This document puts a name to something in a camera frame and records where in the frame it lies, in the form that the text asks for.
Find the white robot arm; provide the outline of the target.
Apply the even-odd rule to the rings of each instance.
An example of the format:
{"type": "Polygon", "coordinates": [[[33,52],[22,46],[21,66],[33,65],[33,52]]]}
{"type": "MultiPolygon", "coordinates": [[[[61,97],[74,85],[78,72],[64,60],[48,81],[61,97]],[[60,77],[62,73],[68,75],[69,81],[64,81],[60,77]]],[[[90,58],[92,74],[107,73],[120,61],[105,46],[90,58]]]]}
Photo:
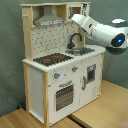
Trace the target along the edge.
{"type": "Polygon", "coordinates": [[[87,35],[103,45],[125,49],[128,47],[128,23],[122,19],[114,19],[109,25],[104,25],[90,16],[74,14],[71,18],[87,35]]]}

